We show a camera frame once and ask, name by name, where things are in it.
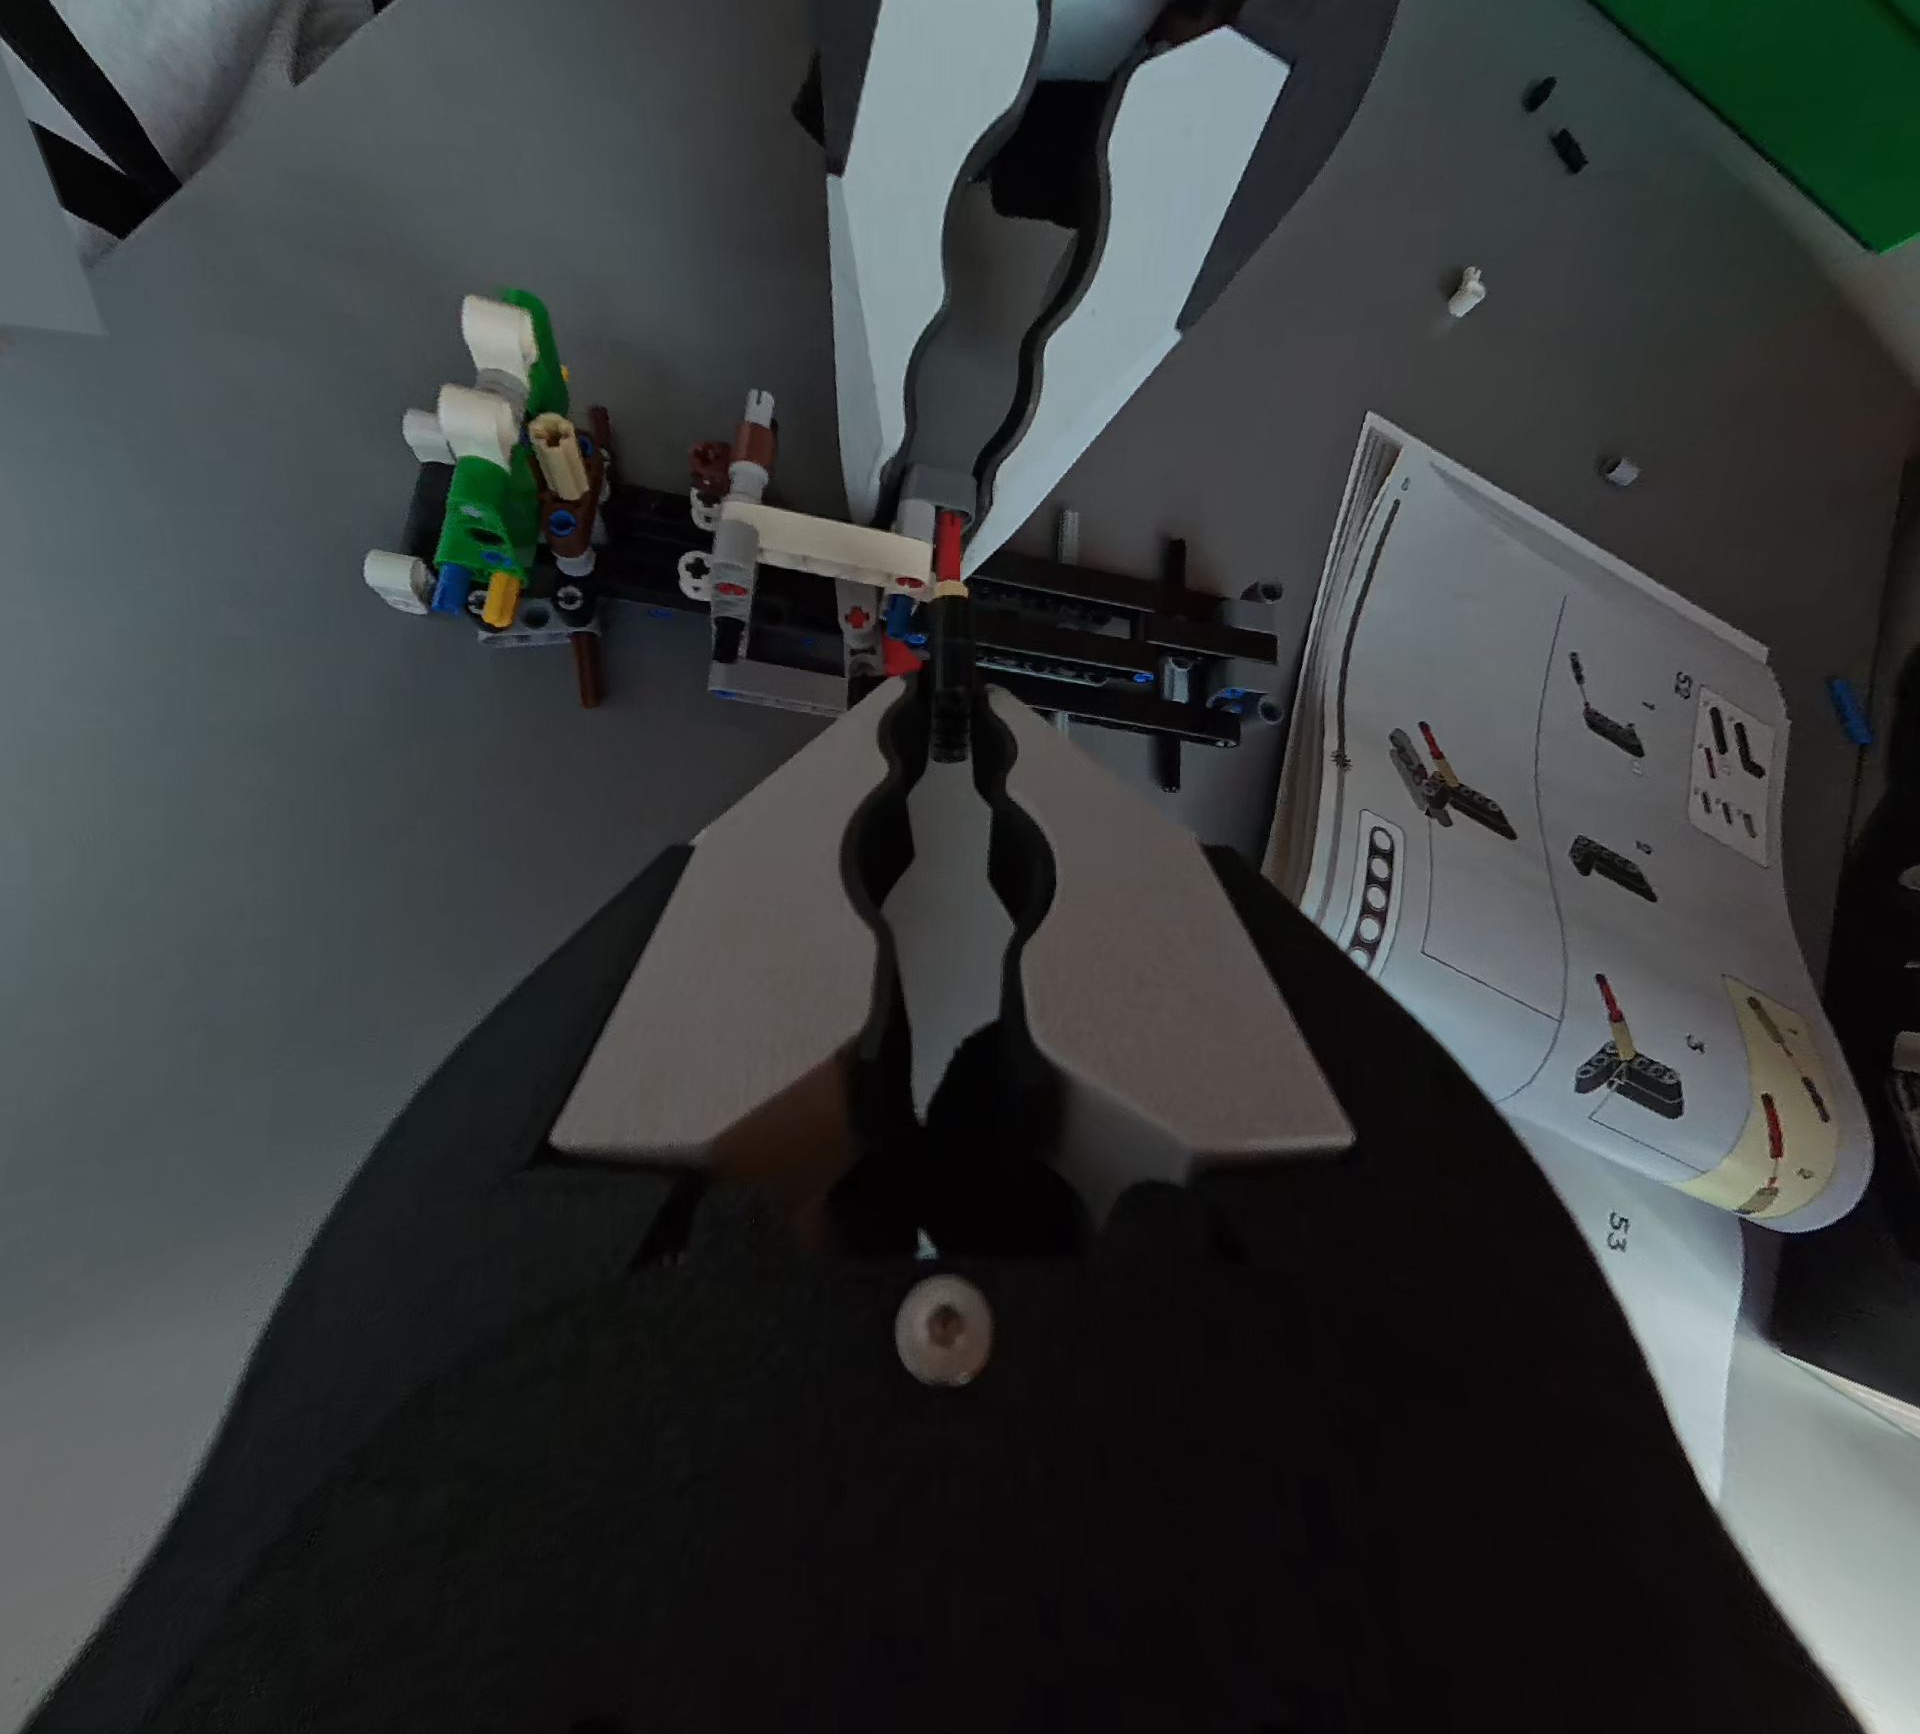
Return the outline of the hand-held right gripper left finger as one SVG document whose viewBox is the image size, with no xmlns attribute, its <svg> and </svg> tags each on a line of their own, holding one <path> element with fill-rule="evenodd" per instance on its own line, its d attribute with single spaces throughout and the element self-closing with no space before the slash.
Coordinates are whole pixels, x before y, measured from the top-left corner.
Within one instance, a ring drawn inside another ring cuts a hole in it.
<svg viewBox="0 0 1920 1734">
<path fill-rule="evenodd" d="M 915 858 L 913 682 L 886 682 L 693 844 L 549 1133 L 570 1160 L 706 1176 L 812 1250 L 899 1124 L 911 1029 L 885 917 Z"/>
</svg>

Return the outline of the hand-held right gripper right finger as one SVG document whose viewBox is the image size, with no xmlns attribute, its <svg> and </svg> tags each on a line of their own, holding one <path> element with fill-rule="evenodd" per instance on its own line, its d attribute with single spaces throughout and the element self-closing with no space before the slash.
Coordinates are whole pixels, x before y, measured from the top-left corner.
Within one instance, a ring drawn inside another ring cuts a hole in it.
<svg viewBox="0 0 1920 1734">
<path fill-rule="evenodd" d="M 1343 1154 L 1357 1129 L 1207 851 L 1011 691 L 919 782 L 919 1104 L 998 1019 L 1039 1160 L 1105 1225 L 1140 1184 Z"/>
</svg>

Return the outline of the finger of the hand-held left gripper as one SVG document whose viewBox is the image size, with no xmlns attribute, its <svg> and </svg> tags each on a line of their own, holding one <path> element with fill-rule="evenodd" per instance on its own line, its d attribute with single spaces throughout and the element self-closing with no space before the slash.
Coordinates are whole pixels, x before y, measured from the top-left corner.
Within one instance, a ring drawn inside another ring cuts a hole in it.
<svg viewBox="0 0 1920 1734">
<path fill-rule="evenodd" d="M 878 0 L 845 166 L 829 178 L 843 484 L 878 523 L 911 459 L 915 387 L 949 315 L 949 215 L 1036 87 L 1051 0 Z"/>
<path fill-rule="evenodd" d="M 1123 77 L 1099 132 L 1083 249 L 1021 345 L 1017 402 L 984 455 L 966 573 L 1024 526 L 1179 346 L 1287 78 L 1282 58 L 1226 25 Z"/>
</svg>

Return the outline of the black lego piece with red axle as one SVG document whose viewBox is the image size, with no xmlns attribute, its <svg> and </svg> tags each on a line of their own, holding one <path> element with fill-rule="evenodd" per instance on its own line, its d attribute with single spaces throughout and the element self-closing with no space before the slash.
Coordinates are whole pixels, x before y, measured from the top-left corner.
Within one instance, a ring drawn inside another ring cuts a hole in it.
<svg viewBox="0 0 1920 1734">
<path fill-rule="evenodd" d="M 976 691 L 973 599 L 964 579 L 966 515 L 940 506 L 933 520 L 933 584 L 925 601 L 925 677 L 928 688 L 928 758 L 971 761 Z"/>
</svg>

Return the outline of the lego instruction booklet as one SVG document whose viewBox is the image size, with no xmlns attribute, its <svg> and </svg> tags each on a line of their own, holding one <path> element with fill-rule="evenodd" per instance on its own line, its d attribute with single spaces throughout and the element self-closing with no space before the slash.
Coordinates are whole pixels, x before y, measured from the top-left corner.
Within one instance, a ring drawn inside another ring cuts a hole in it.
<svg viewBox="0 0 1920 1734">
<path fill-rule="evenodd" d="M 1790 738 L 1763 643 L 1365 420 L 1267 877 L 1369 1057 L 1388 1730 L 1916 1730 L 1916 1390 L 1767 1326 L 1881 1231 Z"/>
</svg>

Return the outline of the multicoloured lego model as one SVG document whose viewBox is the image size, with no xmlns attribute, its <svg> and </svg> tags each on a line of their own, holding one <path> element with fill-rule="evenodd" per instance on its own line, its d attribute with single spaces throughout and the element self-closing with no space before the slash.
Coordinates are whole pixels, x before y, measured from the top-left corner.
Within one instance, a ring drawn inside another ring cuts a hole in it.
<svg viewBox="0 0 1920 1734">
<path fill-rule="evenodd" d="M 614 610 L 693 619 L 709 632 L 706 688 L 737 704 L 838 719 L 926 667 L 925 601 L 949 486 L 913 468 L 889 526 L 809 515 L 770 495 L 781 450 L 773 392 L 751 388 L 731 439 L 693 445 L 680 493 L 627 481 L 612 416 L 570 402 L 549 306 L 530 290 L 467 296 L 467 382 L 410 408 L 418 474 L 394 549 L 365 586 L 409 619 L 449 619 L 497 652 L 558 650 L 578 702 L 608 694 Z M 1276 668 L 1271 624 L 1189 581 L 1172 541 L 1156 575 L 1086 566 L 1063 512 L 1055 556 L 1008 555 L 964 575 L 974 679 L 1061 725 L 1146 738 L 1167 793 L 1185 749 L 1236 749 L 1282 719 L 1250 681 Z"/>
</svg>

